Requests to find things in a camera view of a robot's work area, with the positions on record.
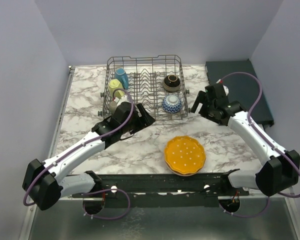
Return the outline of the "small grey cup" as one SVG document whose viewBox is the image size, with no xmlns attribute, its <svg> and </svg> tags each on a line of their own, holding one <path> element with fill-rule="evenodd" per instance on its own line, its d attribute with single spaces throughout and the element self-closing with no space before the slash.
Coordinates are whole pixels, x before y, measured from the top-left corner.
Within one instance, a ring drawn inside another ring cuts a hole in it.
<svg viewBox="0 0 300 240">
<path fill-rule="evenodd" d="M 116 111 L 117 107 L 118 107 L 118 103 L 116 101 L 114 101 L 114 100 L 111 101 L 109 103 L 109 111 L 110 111 L 110 113 L 113 114 Z"/>
</svg>

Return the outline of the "red patterned bowl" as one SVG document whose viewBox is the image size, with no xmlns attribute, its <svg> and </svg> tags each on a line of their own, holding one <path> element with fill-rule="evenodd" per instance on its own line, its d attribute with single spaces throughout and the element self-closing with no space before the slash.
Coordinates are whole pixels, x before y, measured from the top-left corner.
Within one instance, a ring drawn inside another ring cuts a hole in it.
<svg viewBox="0 0 300 240">
<path fill-rule="evenodd" d="M 162 102 L 162 108 L 168 114 L 176 114 L 181 110 L 182 102 L 178 95 L 169 94 Z"/>
</svg>

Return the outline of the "yellow green mug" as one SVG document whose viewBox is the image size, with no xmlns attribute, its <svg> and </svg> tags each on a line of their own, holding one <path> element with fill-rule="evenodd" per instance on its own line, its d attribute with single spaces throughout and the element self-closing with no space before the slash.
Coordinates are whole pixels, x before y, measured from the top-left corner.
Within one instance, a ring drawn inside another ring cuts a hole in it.
<svg viewBox="0 0 300 240">
<path fill-rule="evenodd" d="M 125 93 L 120 90 L 123 89 L 123 85 L 118 79 L 110 80 L 110 82 L 108 83 L 108 89 L 112 99 L 121 99 L 125 95 Z"/>
</svg>

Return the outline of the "dark brown cream bowl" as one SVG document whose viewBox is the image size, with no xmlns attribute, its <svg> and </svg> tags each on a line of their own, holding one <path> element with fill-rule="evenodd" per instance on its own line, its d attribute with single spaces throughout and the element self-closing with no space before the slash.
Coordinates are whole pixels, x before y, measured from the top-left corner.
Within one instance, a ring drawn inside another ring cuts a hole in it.
<svg viewBox="0 0 300 240">
<path fill-rule="evenodd" d="M 174 93 L 180 90 L 181 81 L 175 74 L 167 75 L 163 80 L 163 88 L 170 93 Z"/>
</svg>

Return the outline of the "grey wire dish rack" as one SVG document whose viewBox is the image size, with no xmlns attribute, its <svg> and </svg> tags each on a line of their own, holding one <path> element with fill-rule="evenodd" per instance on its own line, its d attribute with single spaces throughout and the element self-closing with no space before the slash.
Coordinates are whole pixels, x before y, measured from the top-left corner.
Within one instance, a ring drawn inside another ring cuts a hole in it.
<svg viewBox="0 0 300 240">
<path fill-rule="evenodd" d="M 98 112 L 101 117 L 108 117 L 111 112 L 109 103 L 111 94 L 109 82 L 115 77 L 115 70 L 122 68 L 128 76 L 128 92 L 134 103 L 141 103 L 146 111 L 156 120 L 162 121 L 182 120 L 188 116 L 189 108 L 182 60 L 175 54 L 164 54 L 155 57 L 112 56 L 107 60 L 104 90 L 100 94 L 103 98 L 102 110 Z M 170 93 L 163 87 L 164 78 L 176 75 L 180 80 L 180 89 L 174 94 L 181 100 L 181 109 L 178 113 L 167 113 L 163 110 L 164 98 Z"/>
</svg>

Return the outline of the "blue floral mug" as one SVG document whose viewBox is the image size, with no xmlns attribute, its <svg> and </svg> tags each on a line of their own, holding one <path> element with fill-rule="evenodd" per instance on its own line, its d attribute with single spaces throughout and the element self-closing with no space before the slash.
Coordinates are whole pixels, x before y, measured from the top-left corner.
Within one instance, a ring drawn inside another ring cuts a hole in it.
<svg viewBox="0 0 300 240">
<path fill-rule="evenodd" d="M 129 78 L 123 68 L 117 68 L 114 73 L 114 78 L 119 80 L 125 90 L 129 88 Z"/>
</svg>

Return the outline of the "orange polka dot plate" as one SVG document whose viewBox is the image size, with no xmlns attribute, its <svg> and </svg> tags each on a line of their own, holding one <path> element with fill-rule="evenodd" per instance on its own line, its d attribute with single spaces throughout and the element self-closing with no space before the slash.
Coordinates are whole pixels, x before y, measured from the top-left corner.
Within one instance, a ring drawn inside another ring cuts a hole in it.
<svg viewBox="0 0 300 240">
<path fill-rule="evenodd" d="M 202 169 L 206 161 L 204 147 L 189 136 L 176 136 L 164 148 L 164 161 L 168 167 L 181 173 L 192 174 Z"/>
</svg>

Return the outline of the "brown plate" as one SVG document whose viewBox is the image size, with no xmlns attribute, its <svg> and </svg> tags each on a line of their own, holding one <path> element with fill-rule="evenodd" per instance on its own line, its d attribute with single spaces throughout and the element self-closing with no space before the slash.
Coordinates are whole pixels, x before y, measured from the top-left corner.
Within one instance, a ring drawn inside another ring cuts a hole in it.
<svg viewBox="0 0 300 240">
<path fill-rule="evenodd" d="M 178 175 L 178 176 L 181 176 L 181 177 L 190 177 L 190 176 L 194 176 L 194 175 L 200 173 L 201 168 L 200 168 L 197 172 L 195 172 L 195 173 L 186 173 L 186 174 L 183 174 L 183 173 L 180 173 L 180 172 L 178 172 L 178 171 L 175 171 L 175 170 L 173 170 L 173 169 L 170 168 L 170 167 L 169 167 L 169 170 L 170 170 L 173 174 L 176 174 L 176 175 Z"/>
</svg>

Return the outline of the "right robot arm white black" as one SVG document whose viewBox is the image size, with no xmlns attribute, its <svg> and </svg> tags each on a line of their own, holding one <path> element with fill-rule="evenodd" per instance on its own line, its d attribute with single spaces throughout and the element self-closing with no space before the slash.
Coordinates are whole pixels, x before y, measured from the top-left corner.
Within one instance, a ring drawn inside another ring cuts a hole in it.
<svg viewBox="0 0 300 240">
<path fill-rule="evenodd" d="M 275 142 L 249 117 L 238 101 L 229 102 L 221 83 L 208 85 L 199 91 L 191 112 L 214 123 L 227 126 L 238 134 L 260 161 L 259 170 L 235 169 L 223 175 L 220 191 L 231 196 L 238 188 L 260 190 L 271 197 L 296 185 L 299 181 L 300 155 Z"/>
</svg>

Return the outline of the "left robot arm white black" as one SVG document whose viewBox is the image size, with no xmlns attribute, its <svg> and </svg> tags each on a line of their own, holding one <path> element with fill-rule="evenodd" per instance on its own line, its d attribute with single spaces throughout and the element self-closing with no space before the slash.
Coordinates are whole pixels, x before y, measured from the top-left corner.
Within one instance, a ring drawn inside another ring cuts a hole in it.
<svg viewBox="0 0 300 240">
<path fill-rule="evenodd" d="M 119 142 L 122 135 L 135 133 L 151 126 L 155 119 L 142 104 L 121 103 L 113 115 L 96 123 L 80 141 L 62 153 L 40 162 L 32 160 L 26 168 L 22 188 L 27 198 L 44 211 L 60 198 L 73 194 L 87 194 L 94 198 L 100 194 L 101 185 L 91 171 L 80 175 L 69 175 L 77 166 Z"/>
</svg>

